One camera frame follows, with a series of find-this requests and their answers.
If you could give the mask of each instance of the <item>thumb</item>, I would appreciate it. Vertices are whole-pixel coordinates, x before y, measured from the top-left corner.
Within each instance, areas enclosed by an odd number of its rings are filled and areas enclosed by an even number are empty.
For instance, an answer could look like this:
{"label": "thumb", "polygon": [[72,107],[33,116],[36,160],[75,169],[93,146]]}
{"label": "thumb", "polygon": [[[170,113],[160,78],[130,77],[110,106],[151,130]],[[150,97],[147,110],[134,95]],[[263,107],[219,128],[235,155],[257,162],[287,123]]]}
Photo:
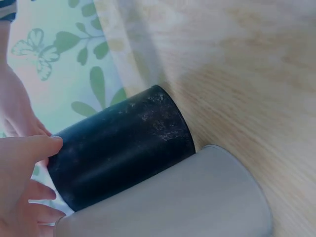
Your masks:
{"label": "thumb", "polygon": [[20,152],[27,160],[37,163],[57,154],[62,146],[63,139],[61,137],[37,135],[27,137],[23,146],[20,147]]}

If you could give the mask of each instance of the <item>finger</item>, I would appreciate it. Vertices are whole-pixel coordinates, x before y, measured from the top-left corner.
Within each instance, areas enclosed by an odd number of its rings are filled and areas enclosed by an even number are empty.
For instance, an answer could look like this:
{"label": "finger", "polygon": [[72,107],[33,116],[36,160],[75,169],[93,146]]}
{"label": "finger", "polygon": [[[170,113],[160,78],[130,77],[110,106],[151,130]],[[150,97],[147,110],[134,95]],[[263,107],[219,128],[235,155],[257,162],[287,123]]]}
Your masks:
{"label": "finger", "polygon": [[55,200],[56,193],[50,187],[31,179],[26,189],[26,199],[27,200]]}
{"label": "finger", "polygon": [[42,167],[44,167],[44,168],[47,168],[48,163],[49,163],[49,159],[48,159],[48,158],[47,158],[47,159],[43,159],[43,160],[41,160],[41,161],[39,162],[39,164],[40,164]]}
{"label": "finger", "polygon": [[59,219],[66,216],[66,214],[60,210],[56,210],[46,205],[32,203],[30,209],[35,214],[38,224],[50,224],[55,223]]}
{"label": "finger", "polygon": [[57,154],[62,146],[63,140],[60,137],[38,135],[25,138],[25,142],[19,148],[19,152],[24,158],[32,159],[34,163],[37,163]]}
{"label": "finger", "polygon": [[23,117],[15,117],[9,120],[14,130],[20,137],[29,137],[39,135],[35,117],[26,115]]}
{"label": "finger", "polygon": [[40,130],[42,130],[47,136],[51,136],[52,134],[46,129],[44,124],[37,118],[37,124]]}
{"label": "finger", "polygon": [[54,227],[39,225],[39,237],[54,237]]}
{"label": "finger", "polygon": [[14,130],[14,128],[12,127],[12,125],[9,123],[8,120],[4,120],[3,122],[4,125],[4,129],[5,129],[5,134],[7,137],[18,137],[19,135],[17,134],[17,132]]}

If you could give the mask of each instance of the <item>wood grain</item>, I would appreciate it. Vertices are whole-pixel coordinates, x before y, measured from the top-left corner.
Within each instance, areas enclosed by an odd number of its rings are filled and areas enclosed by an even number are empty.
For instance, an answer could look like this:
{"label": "wood grain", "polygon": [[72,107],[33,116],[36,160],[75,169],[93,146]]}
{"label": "wood grain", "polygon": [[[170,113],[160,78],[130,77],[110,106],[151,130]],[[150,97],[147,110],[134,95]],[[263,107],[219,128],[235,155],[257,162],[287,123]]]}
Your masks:
{"label": "wood grain", "polygon": [[[159,0],[155,8],[132,2],[153,47],[146,61],[162,68],[161,85],[197,149],[220,145],[250,170],[273,211],[274,236],[314,237],[316,2]],[[122,79],[129,95],[159,82]]]}

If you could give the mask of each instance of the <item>green leaf print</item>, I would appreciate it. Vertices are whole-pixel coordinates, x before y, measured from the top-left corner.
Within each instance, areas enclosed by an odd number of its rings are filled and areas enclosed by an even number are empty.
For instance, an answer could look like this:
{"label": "green leaf print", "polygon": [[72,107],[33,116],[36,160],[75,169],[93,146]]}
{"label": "green leaf print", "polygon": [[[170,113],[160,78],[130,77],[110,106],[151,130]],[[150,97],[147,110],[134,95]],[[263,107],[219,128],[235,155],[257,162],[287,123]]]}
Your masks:
{"label": "green leaf print", "polygon": [[37,165],[35,165],[33,175],[38,176],[39,174],[40,174],[40,168]]}
{"label": "green leaf print", "polygon": [[109,52],[109,46],[107,42],[103,42],[96,46],[93,50],[93,53],[97,57],[97,59],[103,59],[107,53]]}
{"label": "green leaf print", "polygon": [[88,49],[87,47],[80,50],[78,56],[77,56],[77,62],[79,62],[82,66],[84,66],[87,63],[88,60]]}
{"label": "green leaf print", "polygon": [[96,17],[93,21],[91,21],[91,25],[97,30],[102,30],[102,26],[101,26],[101,23],[99,21],[99,17]]}
{"label": "green leaf print", "polygon": [[81,12],[84,17],[93,16],[94,14],[96,14],[94,3],[84,5],[81,9]]}
{"label": "green leaf print", "polygon": [[71,8],[75,8],[79,4],[79,0],[68,0],[68,5]]}
{"label": "green leaf print", "polygon": [[75,47],[80,40],[80,37],[70,32],[60,31],[56,35],[54,46],[57,48],[57,53],[62,53]]}
{"label": "green leaf print", "polygon": [[99,101],[101,107],[105,109],[105,81],[100,67],[93,67],[91,69],[90,84],[95,97]]}
{"label": "green leaf print", "polygon": [[71,107],[76,113],[85,117],[90,117],[91,115],[97,113],[95,109],[92,108],[90,105],[87,105],[86,103],[80,101],[73,102],[71,104]]}
{"label": "green leaf print", "polygon": [[124,87],[123,87],[120,90],[118,90],[117,93],[115,93],[110,105],[111,106],[115,105],[123,100],[126,100],[126,98],[127,98],[127,95],[126,95],[126,92],[125,92]]}
{"label": "green leaf print", "polygon": [[76,26],[77,26],[77,28],[78,28],[81,32],[87,33],[87,31],[85,30],[85,25],[84,25],[84,23],[77,22],[77,23],[76,23]]}

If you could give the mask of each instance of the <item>fingernail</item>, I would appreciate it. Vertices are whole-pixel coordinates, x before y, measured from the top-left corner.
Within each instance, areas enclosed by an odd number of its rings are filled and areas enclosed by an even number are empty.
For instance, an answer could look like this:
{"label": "fingernail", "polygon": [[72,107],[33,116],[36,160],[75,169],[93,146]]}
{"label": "fingernail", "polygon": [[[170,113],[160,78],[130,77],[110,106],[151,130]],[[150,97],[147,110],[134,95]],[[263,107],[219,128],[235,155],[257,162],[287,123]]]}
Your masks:
{"label": "fingernail", "polygon": [[54,140],[63,140],[61,137],[51,137]]}

